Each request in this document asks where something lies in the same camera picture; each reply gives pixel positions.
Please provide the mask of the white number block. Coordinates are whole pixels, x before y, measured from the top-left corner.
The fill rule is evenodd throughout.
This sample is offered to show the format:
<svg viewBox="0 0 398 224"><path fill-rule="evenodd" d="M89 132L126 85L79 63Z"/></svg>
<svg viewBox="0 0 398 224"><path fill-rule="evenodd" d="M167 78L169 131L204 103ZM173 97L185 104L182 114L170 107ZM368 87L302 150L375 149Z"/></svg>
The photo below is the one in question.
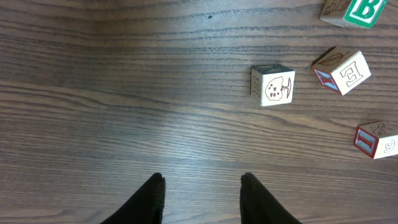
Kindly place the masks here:
<svg viewBox="0 0 398 224"><path fill-rule="evenodd" d="M371 159L397 155L397 125L384 121L359 125L353 144Z"/></svg>

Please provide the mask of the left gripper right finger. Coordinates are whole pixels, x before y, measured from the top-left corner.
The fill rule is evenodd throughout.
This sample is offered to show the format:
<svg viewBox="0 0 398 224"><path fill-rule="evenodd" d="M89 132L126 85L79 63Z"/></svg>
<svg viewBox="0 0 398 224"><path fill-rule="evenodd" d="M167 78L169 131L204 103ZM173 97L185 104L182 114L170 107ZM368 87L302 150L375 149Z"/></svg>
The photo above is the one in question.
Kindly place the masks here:
<svg viewBox="0 0 398 224"><path fill-rule="evenodd" d="M242 224L301 224L254 176L241 176L240 212Z"/></svg>

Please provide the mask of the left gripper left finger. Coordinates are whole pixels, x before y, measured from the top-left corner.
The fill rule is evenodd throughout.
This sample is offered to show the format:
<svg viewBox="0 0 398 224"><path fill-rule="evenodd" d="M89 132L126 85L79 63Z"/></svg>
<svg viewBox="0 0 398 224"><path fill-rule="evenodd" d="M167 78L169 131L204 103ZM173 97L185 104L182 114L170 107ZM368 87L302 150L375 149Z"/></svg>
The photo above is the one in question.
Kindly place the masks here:
<svg viewBox="0 0 398 224"><path fill-rule="evenodd" d="M165 178L155 173L101 224L161 224L164 202Z"/></svg>

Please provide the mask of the white block red side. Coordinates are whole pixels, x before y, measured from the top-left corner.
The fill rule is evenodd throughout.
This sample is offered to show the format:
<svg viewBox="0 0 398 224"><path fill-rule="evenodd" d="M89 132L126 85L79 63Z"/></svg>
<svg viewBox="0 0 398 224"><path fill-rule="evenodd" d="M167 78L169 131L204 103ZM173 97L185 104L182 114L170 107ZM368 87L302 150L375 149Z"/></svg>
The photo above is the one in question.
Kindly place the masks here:
<svg viewBox="0 0 398 224"><path fill-rule="evenodd" d="M312 65L321 84L345 95L371 76L362 51L335 47Z"/></svg>

